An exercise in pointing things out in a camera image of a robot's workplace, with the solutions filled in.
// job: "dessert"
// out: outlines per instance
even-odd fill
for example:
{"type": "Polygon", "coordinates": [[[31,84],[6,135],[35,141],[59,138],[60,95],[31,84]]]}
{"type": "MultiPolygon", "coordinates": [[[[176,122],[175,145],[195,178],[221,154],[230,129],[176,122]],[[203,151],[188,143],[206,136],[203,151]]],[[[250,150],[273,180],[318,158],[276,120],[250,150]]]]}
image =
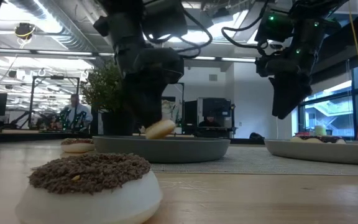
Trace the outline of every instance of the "dessert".
{"type": "Polygon", "coordinates": [[[86,153],[94,150],[92,139],[64,139],[61,145],[66,153],[86,153]]]}
{"type": "Polygon", "coordinates": [[[16,207],[21,223],[143,223],[162,193],[150,164],[132,154],[84,154],[34,171],[16,207]]]}
{"type": "Polygon", "coordinates": [[[295,136],[291,142],[346,144],[343,138],[337,136],[295,136]]]}
{"type": "Polygon", "coordinates": [[[175,129],[171,120],[159,121],[146,129],[146,139],[162,139],[175,129]]]}

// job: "person sitting at desk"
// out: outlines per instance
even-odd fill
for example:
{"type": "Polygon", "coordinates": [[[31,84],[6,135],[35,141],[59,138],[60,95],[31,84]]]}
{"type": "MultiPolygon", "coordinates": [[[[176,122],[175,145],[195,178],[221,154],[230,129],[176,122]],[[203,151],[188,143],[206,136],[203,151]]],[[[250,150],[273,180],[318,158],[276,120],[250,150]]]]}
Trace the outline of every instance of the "person sitting at desk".
{"type": "Polygon", "coordinates": [[[77,105],[77,112],[76,112],[76,115],[80,114],[81,112],[85,112],[86,115],[85,115],[85,119],[84,119],[84,128],[88,128],[88,126],[91,124],[92,122],[92,114],[91,114],[91,111],[85,106],[85,105],[82,105],[80,103],[80,98],[77,94],[72,94],[71,95],[71,98],[70,98],[70,101],[71,101],[71,104],[70,105],[67,105],[64,107],[63,111],[64,110],[70,110],[70,114],[68,115],[67,119],[70,121],[70,122],[73,122],[74,120],[74,113],[75,113],[75,106],[77,105]]]}
{"type": "Polygon", "coordinates": [[[215,117],[208,116],[204,117],[204,121],[198,124],[198,127],[200,128],[208,128],[208,127],[215,127],[220,128],[221,125],[215,121],[215,117]]]}

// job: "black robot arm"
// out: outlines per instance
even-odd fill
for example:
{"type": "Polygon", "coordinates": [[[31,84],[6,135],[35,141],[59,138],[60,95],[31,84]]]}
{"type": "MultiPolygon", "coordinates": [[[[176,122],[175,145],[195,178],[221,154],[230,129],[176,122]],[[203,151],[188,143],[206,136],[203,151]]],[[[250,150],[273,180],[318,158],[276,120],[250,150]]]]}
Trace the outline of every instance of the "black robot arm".
{"type": "Polygon", "coordinates": [[[125,107],[148,128],[162,118],[161,97],[168,84],[183,76],[183,58],[173,49],[154,48],[152,41],[187,33],[181,1],[98,0],[108,16],[94,24],[109,36],[123,77],[125,107]]]}
{"type": "Polygon", "coordinates": [[[255,40],[262,57],[255,64],[261,77],[269,78],[274,87],[273,115],[284,119],[312,93],[311,72],[326,34],[341,25],[326,18],[347,0],[301,0],[288,13],[267,8],[255,40]],[[292,37],[289,47],[267,55],[260,46],[268,40],[284,42],[292,37]]]}

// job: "ceiling duct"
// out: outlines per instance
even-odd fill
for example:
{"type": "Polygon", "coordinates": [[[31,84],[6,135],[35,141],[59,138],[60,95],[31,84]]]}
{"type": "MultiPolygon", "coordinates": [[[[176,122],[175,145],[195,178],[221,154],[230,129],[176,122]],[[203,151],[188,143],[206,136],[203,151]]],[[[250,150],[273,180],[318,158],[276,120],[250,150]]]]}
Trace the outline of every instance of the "ceiling duct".
{"type": "MultiPolygon", "coordinates": [[[[22,9],[40,20],[52,16],[61,26],[62,31],[53,38],[70,51],[97,52],[97,48],[84,36],[74,22],[62,11],[54,0],[8,0],[11,4],[22,9]]],[[[98,57],[89,61],[96,67],[102,67],[104,61],[98,57]]]]}

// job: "gray bowl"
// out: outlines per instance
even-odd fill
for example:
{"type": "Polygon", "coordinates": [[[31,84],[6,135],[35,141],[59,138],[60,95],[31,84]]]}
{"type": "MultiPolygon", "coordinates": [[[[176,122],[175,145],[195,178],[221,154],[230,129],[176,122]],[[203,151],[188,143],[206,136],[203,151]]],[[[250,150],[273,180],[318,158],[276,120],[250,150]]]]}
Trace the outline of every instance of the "gray bowl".
{"type": "Polygon", "coordinates": [[[206,162],[222,158],[228,139],[172,137],[149,140],[143,136],[95,136],[95,148],[102,153],[133,153],[156,163],[206,162]]]}
{"type": "Polygon", "coordinates": [[[265,140],[265,145],[274,156],[358,165],[358,141],[347,141],[347,144],[323,144],[265,140]]]}

